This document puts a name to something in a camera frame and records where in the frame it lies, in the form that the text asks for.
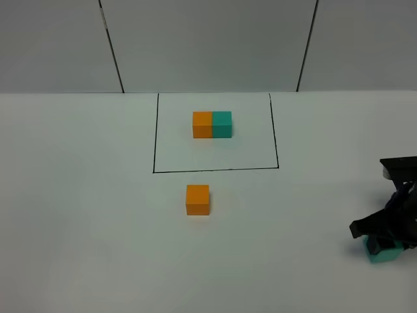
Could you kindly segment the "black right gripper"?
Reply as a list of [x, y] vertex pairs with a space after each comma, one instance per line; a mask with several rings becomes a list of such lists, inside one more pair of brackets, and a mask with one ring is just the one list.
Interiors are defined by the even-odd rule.
[[405, 183], [383, 209], [353, 221], [349, 229], [355, 239], [367, 237], [371, 255], [394, 249], [394, 241], [401, 243], [403, 250], [416, 248], [416, 183]]

